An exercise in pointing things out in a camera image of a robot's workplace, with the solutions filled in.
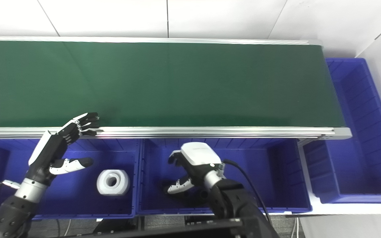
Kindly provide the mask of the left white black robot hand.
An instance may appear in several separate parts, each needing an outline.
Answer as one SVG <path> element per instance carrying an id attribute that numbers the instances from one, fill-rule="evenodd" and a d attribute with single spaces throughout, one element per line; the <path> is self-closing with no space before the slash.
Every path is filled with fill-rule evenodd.
<path id="1" fill-rule="evenodd" d="M 74 117 L 54 134 L 45 131 L 29 159 L 25 178 L 32 184 L 50 186 L 57 175 L 92 166 L 92 158 L 64 159 L 63 156 L 69 145 L 83 135 L 95 136 L 99 127 L 98 113 L 90 112 Z"/>

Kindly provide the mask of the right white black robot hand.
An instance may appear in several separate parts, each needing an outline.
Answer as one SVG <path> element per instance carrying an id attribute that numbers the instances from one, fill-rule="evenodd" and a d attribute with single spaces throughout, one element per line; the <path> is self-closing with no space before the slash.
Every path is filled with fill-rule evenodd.
<path id="1" fill-rule="evenodd" d="M 194 187 L 210 191 L 213 186 L 225 179 L 225 164 L 217 153 L 204 142 L 187 142 L 168 157 L 168 164 L 181 166 L 186 175 L 164 188 L 168 195 L 184 194 Z"/>

